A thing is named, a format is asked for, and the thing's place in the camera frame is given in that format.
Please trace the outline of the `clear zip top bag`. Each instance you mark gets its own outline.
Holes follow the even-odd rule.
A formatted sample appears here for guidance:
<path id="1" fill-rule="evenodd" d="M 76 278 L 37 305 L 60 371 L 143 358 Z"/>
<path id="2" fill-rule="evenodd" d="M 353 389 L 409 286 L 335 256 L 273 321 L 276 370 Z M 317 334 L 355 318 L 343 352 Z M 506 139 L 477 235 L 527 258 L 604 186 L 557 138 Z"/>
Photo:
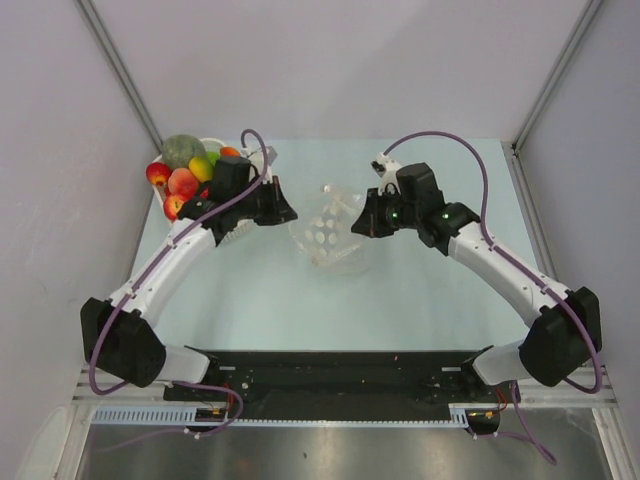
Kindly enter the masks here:
<path id="1" fill-rule="evenodd" d="M 289 224 L 297 248 L 311 264 L 341 275 L 361 274 L 370 266 L 367 237 L 351 227 L 363 212 L 365 197 L 350 187 L 325 184 L 312 191 Z"/>

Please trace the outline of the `yellow green mango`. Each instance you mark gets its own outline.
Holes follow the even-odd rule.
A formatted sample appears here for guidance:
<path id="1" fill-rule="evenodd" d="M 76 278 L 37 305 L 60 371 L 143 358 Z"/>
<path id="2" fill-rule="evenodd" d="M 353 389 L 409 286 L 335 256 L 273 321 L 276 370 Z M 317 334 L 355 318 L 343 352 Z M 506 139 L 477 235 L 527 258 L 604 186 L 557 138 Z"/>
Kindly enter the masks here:
<path id="1" fill-rule="evenodd" d="M 193 157 L 189 161 L 188 169 L 200 183 L 210 181 L 214 175 L 213 165 L 207 158 Z"/>

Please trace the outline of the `red apple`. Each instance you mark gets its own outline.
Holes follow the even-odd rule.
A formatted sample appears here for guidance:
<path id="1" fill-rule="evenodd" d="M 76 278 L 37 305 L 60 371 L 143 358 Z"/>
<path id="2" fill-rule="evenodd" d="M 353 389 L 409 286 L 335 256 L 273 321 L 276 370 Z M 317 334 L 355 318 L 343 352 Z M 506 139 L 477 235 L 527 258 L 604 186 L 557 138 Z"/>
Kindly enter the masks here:
<path id="1" fill-rule="evenodd" d="M 163 202 L 163 212 L 165 217 L 174 222 L 178 218 L 178 214 L 183 205 L 189 201 L 189 197 L 182 194 L 169 194 Z"/>

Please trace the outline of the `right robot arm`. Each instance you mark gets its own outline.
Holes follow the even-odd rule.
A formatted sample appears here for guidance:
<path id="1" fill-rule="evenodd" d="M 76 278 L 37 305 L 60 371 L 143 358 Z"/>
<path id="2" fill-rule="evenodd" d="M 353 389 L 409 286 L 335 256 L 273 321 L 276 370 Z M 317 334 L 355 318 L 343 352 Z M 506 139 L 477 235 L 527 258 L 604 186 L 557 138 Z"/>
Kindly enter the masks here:
<path id="1" fill-rule="evenodd" d="M 384 238 L 415 231 L 426 247 L 478 275 L 528 328 L 524 339 L 486 347 L 464 362 L 461 388 L 469 399 L 484 401 L 511 380 L 554 387 L 599 352 L 600 307 L 591 290 L 572 290 L 501 246 L 471 209 L 445 201 L 427 164 L 401 166 L 380 156 L 371 166 L 381 184 L 368 189 L 352 233 Z"/>

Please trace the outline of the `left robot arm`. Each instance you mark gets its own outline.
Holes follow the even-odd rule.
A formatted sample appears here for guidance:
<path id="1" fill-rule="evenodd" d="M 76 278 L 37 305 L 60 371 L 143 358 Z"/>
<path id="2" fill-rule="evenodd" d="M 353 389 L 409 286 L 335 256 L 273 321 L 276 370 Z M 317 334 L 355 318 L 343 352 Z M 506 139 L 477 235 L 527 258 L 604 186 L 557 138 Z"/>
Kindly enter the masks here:
<path id="1" fill-rule="evenodd" d="M 89 371 L 102 370 L 140 388 L 155 381 L 185 383 L 197 398 L 214 397 L 220 374 L 193 348 L 165 345 L 155 327 L 168 301 L 201 257 L 242 222 L 277 226 L 298 215 L 271 172 L 271 153 L 222 156 L 213 178 L 179 208 L 154 256 L 107 299 L 81 308 Z"/>

